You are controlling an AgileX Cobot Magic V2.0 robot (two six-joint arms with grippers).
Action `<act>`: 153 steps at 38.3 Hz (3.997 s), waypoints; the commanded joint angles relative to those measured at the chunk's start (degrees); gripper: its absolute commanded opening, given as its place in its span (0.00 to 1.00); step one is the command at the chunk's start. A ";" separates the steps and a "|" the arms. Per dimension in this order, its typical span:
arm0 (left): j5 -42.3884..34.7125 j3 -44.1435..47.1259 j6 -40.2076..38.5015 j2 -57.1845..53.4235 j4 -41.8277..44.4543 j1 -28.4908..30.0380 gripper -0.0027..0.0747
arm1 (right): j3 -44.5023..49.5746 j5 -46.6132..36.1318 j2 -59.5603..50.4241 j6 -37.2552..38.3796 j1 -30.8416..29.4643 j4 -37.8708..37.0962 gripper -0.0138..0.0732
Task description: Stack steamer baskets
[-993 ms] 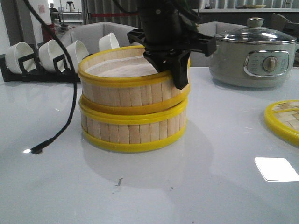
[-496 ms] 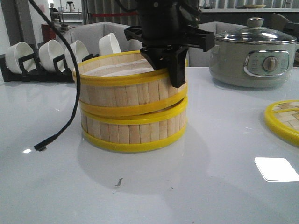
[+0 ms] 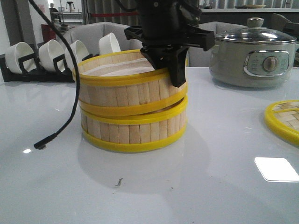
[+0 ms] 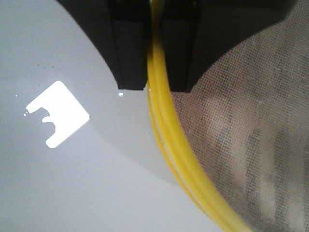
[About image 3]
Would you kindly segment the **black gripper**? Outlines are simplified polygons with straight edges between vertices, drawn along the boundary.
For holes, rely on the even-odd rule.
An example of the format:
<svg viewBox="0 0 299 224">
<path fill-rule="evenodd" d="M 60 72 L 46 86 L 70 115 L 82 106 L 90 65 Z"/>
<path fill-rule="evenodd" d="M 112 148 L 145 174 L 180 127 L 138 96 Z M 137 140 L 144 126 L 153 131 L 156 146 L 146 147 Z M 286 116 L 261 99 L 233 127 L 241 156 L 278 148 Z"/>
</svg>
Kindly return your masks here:
<svg viewBox="0 0 299 224">
<path fill-rule="evenodd" d="M 167 68 L 171 83 L 186 82 L 185 60 L 189 47 L 208 51 L 214 46 L 214 32 L 198 27 L 202 11 L 186 0 L 137 0 L 139 26 L 124 30 L 128 40 L 140 40 L 141 54 L 154 69 Z"/>
</svg>

